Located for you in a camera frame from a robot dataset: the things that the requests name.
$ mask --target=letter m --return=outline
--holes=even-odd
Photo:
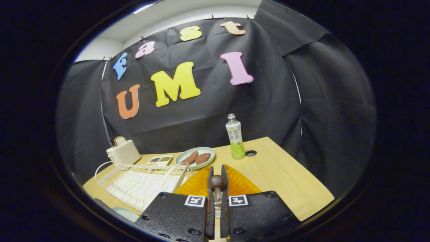
[[[155,105],[161,107],[169,103],[169,99],[164,92],[173,100],[178,99],[179,87],[181,87],[181,99],[187,99],[200,95],[200,89],[196,87],[191,68],[192,62],[184,62],[176,68],[175,76],[171,79],[164,71],[159,71],[151,76],[157,91],[157,102]]]

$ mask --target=foam letter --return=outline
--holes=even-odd
[[[154,45],[155,45],[155,41],[151,41],[142,45],[141,47],[139,47],[139,51],[136,53],[135,57],[140,58],[144,55],[151,54],[155,50]]]
[[[191,27],[182,29],[181,40],[182,41],[193,40],[202,36],[202,32],[199,31],[199,29],[200,29],[199,26],[191,26]]]
[[[127,52],[125,52],[114,64],[114,70],[117,72],[118,80],[120,80],[124,72],[126,72],[127,67],[124,67],[127,64],[127,60],[125,58],[126,56],[127,56]]]
[[[179,86],[181,86],[182,99],[191,98],[200,95],[200,89],[194,83],[193,73],[191,68],[194,66],[192,62],[184,62],[176,68],[175,75],[171,79],[164,71],[159,71],[151,76],[151,80],[155,83],[157,92],[157,102],[155,105],[161,107],[169,103],[169,99],[164,92],[173,100],[178,99]]]
[[[237,26],[242,26],[241,24],[233,23],[232,21],[228,21],[220,25],[225,27],[230,34],[242,35],[246,33],[246,30],[240,30],[237,28]]]
[[[127,110],[126,107],[126,94],[127,91],[122,91],[120,93],[118,93],[117,95],[117,100],[118,100],[118,110],[120,112],[120,116],[123,119],[129,119],[134,117],[134,115],[136,115],[137,111],[139,110],[139,96],[138,96],[138,92],[137,89],[139,89],[140,85],[136,84],[134,86],[132,86],[129,91],[132,94],[132,108]]]
[[[232,85],[240,85],[249,83],[254,80],[254,77],[246,72],[245,66],[241,60],[241,52],[224,53],[220,57],[225,59],[228,68],[230,68]]]

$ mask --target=brown food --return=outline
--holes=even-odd
[[[192,164],[192,163],[194,163],[196,161],[196,157],[197,157],[198,154],[199,153],[197,151],[194,151],[193,153],[191,153],[190,156],[188,156],[187,158],[185,158],[181,162],[181,164],[185,164],[185,163]]]
[[[209,160],[211,153],[204,153],[196,157],[196,165],[200,165]]]

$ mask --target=wooden table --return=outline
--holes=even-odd
[[[300,221],[312,216],[334,199],[329,190],[316,177],[269,137],[244,142],[244,147],[245,150],[257,151],[257,154],[235,160],[231,157],[230,146],[213,148],[215,158],[210,165],[214,167],[214,174],[221,174],[223,164],[231,166],[245,175],[261,191],[273,190],[277,192]],[[181,152],[166,153],[166,155],[173,156],[169,165],[174,165],[176,157],[180,154]],[[160,154],[141,155],[142,158],[135,164],[145,164],[156,155]],[[97,179],[102,178],[113,169],[113,165],[108,166],[97,174]],[[141,214],[139,210],[120,201],[101,188],[94,178],[87,181],[83,187],[91,197],[102,200],[111,208],[123,207]]]

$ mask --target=wooden knob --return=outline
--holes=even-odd
[[[218,187],[220,190],[222,190],[225,186],[225,179],[221,175],[214,175],[209,179],[209,186],[212,190],[214,190],[216,187]]]

